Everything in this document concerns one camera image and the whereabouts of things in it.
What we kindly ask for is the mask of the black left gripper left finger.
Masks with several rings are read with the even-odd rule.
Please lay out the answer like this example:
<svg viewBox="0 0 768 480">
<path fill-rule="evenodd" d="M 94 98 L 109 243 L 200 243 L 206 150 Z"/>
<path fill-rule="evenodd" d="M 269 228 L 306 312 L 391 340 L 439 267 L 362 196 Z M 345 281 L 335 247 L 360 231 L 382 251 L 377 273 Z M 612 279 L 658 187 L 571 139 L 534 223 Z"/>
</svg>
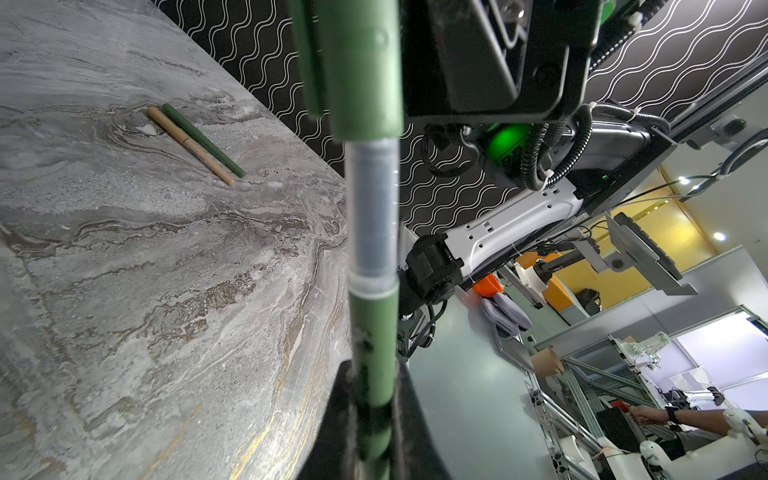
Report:
<svg viewBox="0 0 768 480">
<path fill-rule="evenodd" d="M 357 418 L 352 361 L 337 370 L 315 442 L 297 479 L 355 479 Z"/>
</svg>

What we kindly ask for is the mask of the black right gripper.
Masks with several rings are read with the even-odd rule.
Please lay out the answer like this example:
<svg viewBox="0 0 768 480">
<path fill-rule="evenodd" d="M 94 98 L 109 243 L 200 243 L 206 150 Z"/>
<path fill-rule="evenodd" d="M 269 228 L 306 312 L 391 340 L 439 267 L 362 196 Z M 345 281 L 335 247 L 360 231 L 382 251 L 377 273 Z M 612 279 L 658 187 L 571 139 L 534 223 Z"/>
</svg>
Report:
<svg viewBox="0 0 768 480">
<path fill-rule="evenodd" d="M 599 1 L 401 2 L 406 119 L 568 119 L 583 101 L 601 10 Z"/>
</svg>

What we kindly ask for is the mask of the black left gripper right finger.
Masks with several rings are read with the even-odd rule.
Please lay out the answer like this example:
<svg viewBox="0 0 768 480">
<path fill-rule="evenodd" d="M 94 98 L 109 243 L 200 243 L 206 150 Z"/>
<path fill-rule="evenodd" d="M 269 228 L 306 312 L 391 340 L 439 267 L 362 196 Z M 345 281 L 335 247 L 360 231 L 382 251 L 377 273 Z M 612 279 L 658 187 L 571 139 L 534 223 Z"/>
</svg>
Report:
<svg viewBox="0 0 768 480">
<path fill-rule="evenodd" d="M 407 365 L 396 363 L 392 402 L 391 479 L 449 479 L 430 434 Z"/>
</svg>

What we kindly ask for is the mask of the green pen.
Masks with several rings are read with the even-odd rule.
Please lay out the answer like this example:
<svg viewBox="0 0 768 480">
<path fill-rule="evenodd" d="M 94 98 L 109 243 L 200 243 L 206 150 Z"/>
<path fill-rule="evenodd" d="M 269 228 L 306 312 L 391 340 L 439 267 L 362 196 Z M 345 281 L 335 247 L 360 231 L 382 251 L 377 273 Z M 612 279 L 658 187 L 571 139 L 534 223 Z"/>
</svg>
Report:
<svg viewBox="0 0 768 480">
<path fill-rule="evenodd" d="M 161 111 L 170 120 L 172 120 L 178 127 L 180 127 L 186 134 L 188 134 L 193 140 L 199 143 L 205 148 L 211 155 L 225 165 L 232 173 L 239 178 L 244 178 L 245 171 L 233 161 L 226 153 L 224 153 L 216 144 L 214 144 L 205 134 L 203 134 L 189 119 L 187 119 L 180 111 L 174 108 L 171 104 L 163 104 Z"/>
<path fill-rule="evenodd" d="M 345 144 L 357 475 L 387 479 L 398 322 L 399 141 Z"/>
</svg>

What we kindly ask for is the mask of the green pen cap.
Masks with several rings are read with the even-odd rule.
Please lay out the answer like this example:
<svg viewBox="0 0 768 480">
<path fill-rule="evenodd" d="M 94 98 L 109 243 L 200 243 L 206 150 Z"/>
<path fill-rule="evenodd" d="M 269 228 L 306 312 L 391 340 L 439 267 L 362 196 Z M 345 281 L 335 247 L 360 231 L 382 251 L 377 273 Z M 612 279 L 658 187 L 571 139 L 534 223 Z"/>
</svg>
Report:
<svg viewBox="0 0 768 480">
<path fill-rule="evenodd" d="M 405 129 L 400 4 L 290 1 L 304 102 L 338 142 L 397 139 Z"/>
</svg>

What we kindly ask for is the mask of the person forearm with watch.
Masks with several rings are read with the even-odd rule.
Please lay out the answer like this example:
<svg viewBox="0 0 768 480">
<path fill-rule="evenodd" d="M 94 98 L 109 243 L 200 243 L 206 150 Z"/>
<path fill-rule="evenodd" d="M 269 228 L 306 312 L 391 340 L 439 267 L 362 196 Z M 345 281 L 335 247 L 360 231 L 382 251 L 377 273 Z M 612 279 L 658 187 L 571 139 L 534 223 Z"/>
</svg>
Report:
<svg viewBox="0 0 768 480">
<path fill-rule="evenodd" d="M 630 414 L 641 425 L 663 425 L 675 423 L 725 436 L 731 430 L 724 416 L 724 410 L 676 410 L 654 409 L 644 405 L 631 406 Z"/>
</svg>

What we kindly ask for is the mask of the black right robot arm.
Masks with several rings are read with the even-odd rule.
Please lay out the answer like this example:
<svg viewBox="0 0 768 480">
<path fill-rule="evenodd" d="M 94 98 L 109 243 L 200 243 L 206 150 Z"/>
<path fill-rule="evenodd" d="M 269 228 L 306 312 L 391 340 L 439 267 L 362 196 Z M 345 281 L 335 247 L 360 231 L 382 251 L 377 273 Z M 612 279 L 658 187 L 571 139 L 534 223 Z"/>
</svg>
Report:
<svg viewBox="0 0 768 480">
<path fill-rule="evenodd" d="M 662 8 L 633 1 L 605 15 L 599 1 L 404 1 L 405 117 L 422 131 L 410 161 L 453 180 L 490 165 L 493 142 L 524 127 L 512 159 L 515 195 L 479 219 L 419 238 L 398 271 L 398 314 L 445 303 L 547 236 L 613 207 L 671 145 L 665 120 L 587 104 L 594 70 Z M 591 179 L 575 173 L 594 118 L 640 123 L 650 139 Z"/>
</svg>

